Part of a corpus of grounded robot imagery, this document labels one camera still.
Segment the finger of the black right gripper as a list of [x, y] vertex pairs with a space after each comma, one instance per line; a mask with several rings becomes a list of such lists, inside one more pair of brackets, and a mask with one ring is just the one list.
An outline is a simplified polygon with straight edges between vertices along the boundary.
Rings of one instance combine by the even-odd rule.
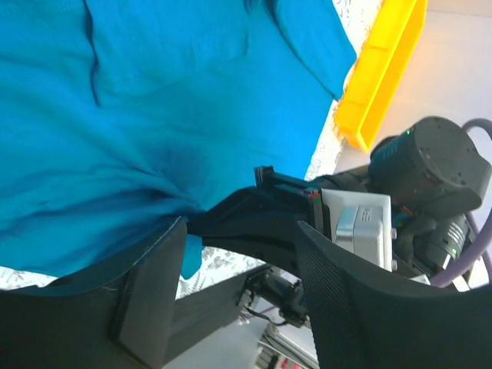
[[204, 246], [257, 258], [281, 269], [297, 269], [298, 222], [323, 231], [321, 190], [292, 185], [249, 187], [188, 222], [188, 233]]

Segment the blue t shirt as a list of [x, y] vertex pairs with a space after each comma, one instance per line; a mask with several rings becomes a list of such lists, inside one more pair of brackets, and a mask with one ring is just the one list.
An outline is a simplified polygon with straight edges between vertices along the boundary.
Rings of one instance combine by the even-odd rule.
[[3, 1], [1, 264], [62, 277], [271, 165], [356, 59], [330, 1]]

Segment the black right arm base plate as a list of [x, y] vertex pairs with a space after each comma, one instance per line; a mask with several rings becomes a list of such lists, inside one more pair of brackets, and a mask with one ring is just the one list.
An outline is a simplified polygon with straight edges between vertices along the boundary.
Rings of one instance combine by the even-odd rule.
[[238, 299], [241, 323], [257, 317], [273, 327], [311, 327], [303, 284], [285, 275], [269, 268], [247, 277]]

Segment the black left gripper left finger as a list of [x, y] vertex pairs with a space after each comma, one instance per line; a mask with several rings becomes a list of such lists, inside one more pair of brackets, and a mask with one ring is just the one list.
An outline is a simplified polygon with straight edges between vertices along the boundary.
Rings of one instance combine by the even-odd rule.
[[3, 368], [160, 368], [185, 221], [52, 282], [1, 293]]

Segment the floral patterned table mat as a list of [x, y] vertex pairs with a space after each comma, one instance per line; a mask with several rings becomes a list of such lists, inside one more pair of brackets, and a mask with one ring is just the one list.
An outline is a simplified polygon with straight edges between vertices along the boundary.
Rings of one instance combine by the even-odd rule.
[[[381, 1], [335, 1], [334, 7], [341, 19], [344, 30], [356, 52], [361, 48], [374, 24]], [[331, 174], [337, 166], [344, 148], [341, 133], [335, 127], [334, 113], [337, 103], [331, 104], [317, 146], [311, 158], [305, 177], [313, 179], [318, 175]], [[205, 288], [253, 271], [264, 262], [231, 251], [217, 248], [205, 248], [202, 251], [202, 265], [189, 279], [179, 278], [176, 298], [181, 299]], [[54, 277], [26, 271], [1, 268], [1, 291], [17, 290], [25, 287], [45, 287], [55, 280]]]

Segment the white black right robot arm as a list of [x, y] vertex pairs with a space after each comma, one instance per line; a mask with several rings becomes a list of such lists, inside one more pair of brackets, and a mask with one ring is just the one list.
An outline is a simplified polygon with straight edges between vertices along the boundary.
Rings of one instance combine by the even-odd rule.
[[477, 231], [479, 208], [491, 179], [490, 163], [463, 126], [437, 116], [421, 119], [381, 141], [367, 165], [311, 181], [255, 169], [256, 184], [225, 198], [188, 223], [204, 244], [235, 251], [290, 272], [294, 226], [303, 221], [358, 257], [381, 268], [397, 262], [444, 287], [485, 252], [491, 226]]

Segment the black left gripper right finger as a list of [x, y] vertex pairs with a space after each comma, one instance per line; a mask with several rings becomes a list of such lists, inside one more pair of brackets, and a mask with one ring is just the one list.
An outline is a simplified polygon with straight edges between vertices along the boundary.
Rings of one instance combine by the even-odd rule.
[[491, 289], [385, 271], [298, 223], [298, 267], [322, 368], [489, 368]]

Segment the yellow plastic bin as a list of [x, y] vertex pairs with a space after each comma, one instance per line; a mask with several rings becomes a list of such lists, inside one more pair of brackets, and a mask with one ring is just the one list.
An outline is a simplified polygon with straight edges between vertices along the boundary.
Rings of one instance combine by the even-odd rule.
[[370, 151], [424, 28], [426, 1], [384, 1], [334, 115], [348, 144]]

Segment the aluminium frame rail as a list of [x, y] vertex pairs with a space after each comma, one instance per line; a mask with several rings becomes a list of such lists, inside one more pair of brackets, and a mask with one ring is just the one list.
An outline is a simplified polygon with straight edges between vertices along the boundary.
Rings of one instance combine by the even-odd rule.
[[309, 327], [269, 324], [258, 341], [254, 368], [319, 368]]

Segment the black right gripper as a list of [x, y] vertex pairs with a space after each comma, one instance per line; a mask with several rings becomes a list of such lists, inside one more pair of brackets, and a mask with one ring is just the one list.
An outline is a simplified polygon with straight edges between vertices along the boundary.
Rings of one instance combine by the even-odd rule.
[[433, 277], [462, 255], [476, 238], [464, 214], [443, 221], [400, 213], [392, 218], [396, 231], [393, 258], [397, 273], [405, 277]]

